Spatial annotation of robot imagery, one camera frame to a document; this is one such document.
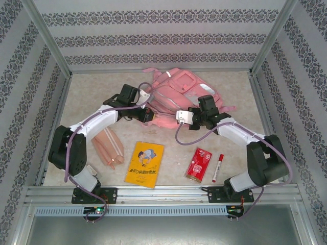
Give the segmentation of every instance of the robotic arm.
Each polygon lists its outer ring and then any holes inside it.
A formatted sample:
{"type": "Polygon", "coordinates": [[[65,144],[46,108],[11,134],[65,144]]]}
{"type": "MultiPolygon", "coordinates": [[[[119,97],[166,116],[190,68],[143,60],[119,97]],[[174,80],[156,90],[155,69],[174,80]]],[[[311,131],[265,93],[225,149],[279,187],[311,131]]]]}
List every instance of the robotic arm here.
{"type": "MultiPolygon", "coordinates": [[[[56,129],[48,157],[49,162],[62,170],[69,166],[66,174],[69,174],[75,183],[87,191],[99,195],[101,184],[85,167],[86,144],[101,130],[122,117],[127,116],[143,123],[153,120],[153,111],[145,107],[145,103],[149,99],[150,95],[143,90],[125,84],[120,94],[106,100],[85,121],[68,128],[59,126],[56,129]],[[139,98],[134,103],[137,94],[139,94],[139,98]],[[69,165],[66,164],[68,152],[70,153],[69,165]]],[[[277,136],[255,134],[237,123],[229,114],[220,114],[211,95],[202,96],[198,98],[198,101],[199,108],[177,111],[176,119],[179,124],[190,125],[190,130],[199,130],[200,126],[206,126],[207,129],[214,130],[216,134],[227,137],[236,144],[247,148],[248,171],[224,182],[224,191],[228,198],[232,198],[235,193],[242,190],[254,186],[264,186],[289,173],[289,168],[283,160],[285,159],[284,151],[277,136]],[[282,158],[264,142],[268,142],[276,151],[280,152],[282,158]]]]}
{"type": "Polygon", "coordinates": [[[120,94],[115,94],[103,102],[103,105],[88,117],[88,119],[68,128],[59,126],[55,131],[50,148],[49,162],[53,163],[57,168],[65,170],[68,149],[69,169],[67,174],[70,175],[75,183],[87,191],[93,192],[94,194],[99,193],[101,187],[100,182],[85,167],[87,161],[87,143],[105,127],[114,124],[122,117],[135,118],[143,123],[151,121],[154,117],[151,109],[145,108],[145,105],[139,107],[139,105],[148,101],[149,98],[150,95],[143,90],[125,84],[120,94]],[[133,103],[137,94],[138,100],[136,103],[133,103]],[[69,139],[77,129],[78,133],[71,140],[72,144],[69,149],[69,139]]]}
{"type": "Polygon", "coordinates": [[[189,124],[190,130],[206,126],[216,134],[246,147],[248,170],[224,182],[224,191],[231,198],[236,192],[255,186],[264,186],[289,173],[289,165],[284,161],[285,154],[276,135],[264,136],[240,125],[227,113],[220,114],[211,95],[198,98],[199,108],[177,111],[179,124],[189,124]]]}

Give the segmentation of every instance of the ventilation slots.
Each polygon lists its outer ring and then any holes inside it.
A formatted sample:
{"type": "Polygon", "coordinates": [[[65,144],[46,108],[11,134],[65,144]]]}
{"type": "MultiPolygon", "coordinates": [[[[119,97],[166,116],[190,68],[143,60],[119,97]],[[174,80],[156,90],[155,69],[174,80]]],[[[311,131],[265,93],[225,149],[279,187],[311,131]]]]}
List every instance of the ventilation slots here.
{"type": "MultiPolygon", "coordinates": [[[[83,207],[40,207],[35,216],[82,216],[83,207]]],[[[226,206],[109,207],[106,216],[209,216],[227,215],[226,206]]]]}

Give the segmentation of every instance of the red can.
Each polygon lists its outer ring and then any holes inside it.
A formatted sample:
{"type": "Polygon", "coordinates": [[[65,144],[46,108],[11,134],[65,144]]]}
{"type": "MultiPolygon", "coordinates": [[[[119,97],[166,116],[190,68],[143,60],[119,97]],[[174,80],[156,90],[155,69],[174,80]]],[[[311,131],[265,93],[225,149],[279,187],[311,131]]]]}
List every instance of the red can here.
{"type": "Polygon", "coordinates": [[[201,183],[206,169],[208,168],[212,154],[203,149],[197,148],[191,160],[185,177],[201,183]]]}

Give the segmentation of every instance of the marble floor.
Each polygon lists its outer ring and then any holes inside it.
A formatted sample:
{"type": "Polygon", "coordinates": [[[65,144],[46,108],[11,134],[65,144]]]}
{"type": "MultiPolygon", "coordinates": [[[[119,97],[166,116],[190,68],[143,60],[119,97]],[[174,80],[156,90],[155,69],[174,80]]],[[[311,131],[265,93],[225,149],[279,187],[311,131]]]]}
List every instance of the marble floor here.
{"type": "MultiPolygon", "coordinates": [[[[230,112],[233,118],[247,128],[263,134],[263,126],[254,101],[247,72],[196,72],[196,74],[222,94],[224,105],[237,106],[237,111],[230,112]]],[[[115,93],[119,93],[122,85],[125,83],[137,87],[141,82],[151,81],[151,73],[73,75],[60,124],[68,127],[82,121],[95,112],[103,101],[115,93]]],[[[242,173],[247,169],[246,149],[215,134],[210,134],[197,144],[181,146],[175,141],[175,130],[159,128],[155,125],[145,127],[136,120],[126,121],[124,119],[118,121],[111,128],[120,138],[125,151],[125,162],[116,166],[115,170],[103,165],[92,143],[87,145],[88,163],[101,174],[100,182],[102,185],[131,185],[124,182],[124,179],[137,141],[158,143],[165,146],[156,185],[197,184],[184,177],[196,147],[200,147],[213,154],[202,181],[204,185],[213,184],[211,179],[220,154],[224,154],[225,157],[215,184],[223,184],[225,179],[242,173]]],[[[194,141],[206,132],[206,128],[201,128],[199,131],[189,131],[187,128],[184,128],[180,131],[179,140],[183,142],[194,141]]],[[[64,172],[49,163],[44,185],[61,186],[73,184],[70,182],[64,183],[64,172]]]]}

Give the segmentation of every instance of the book cover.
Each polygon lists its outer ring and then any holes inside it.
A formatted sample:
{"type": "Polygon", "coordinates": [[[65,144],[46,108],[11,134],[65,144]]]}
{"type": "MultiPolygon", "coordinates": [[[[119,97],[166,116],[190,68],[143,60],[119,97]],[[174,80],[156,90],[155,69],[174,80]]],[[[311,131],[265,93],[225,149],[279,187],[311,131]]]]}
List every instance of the book cover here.
{"type": "Polygon", "coordinates": [[[138,141],[129,164],[125,182],[154,188],[164,146],[138,141]]]}

